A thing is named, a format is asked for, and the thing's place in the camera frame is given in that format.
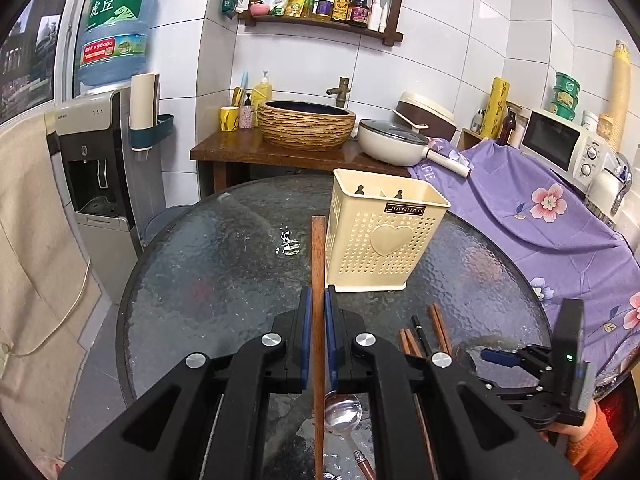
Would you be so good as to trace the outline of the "orange sleeve forearm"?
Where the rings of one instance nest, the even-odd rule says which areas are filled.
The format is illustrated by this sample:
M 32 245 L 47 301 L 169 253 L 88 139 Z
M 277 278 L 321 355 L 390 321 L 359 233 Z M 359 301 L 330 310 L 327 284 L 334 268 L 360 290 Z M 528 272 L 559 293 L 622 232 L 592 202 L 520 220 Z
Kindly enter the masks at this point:
M 592 402 L 584 426 L 570 436 L 565 457 L 582 480 L 592 480 L 617 451 L 618 445 L 608 420 L 597 403 Z

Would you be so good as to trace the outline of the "right hand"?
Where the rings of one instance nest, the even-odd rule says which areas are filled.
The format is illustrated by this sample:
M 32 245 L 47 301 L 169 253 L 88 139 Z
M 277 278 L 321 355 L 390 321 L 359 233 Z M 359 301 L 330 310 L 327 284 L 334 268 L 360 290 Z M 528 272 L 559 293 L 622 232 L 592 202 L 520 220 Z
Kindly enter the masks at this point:
M 584 440 L 590 433 L 597 419 L 597 404 L 593 399 L 590 400 L 588 410 L 584 421 L 580 426 L 570 426 L 552 422 L 545 430 L 539 431 L 538 434 L 544 439 L 549 440 L 549 434 L 562 434 L 567 436 L 570 442 L 579 442 Z

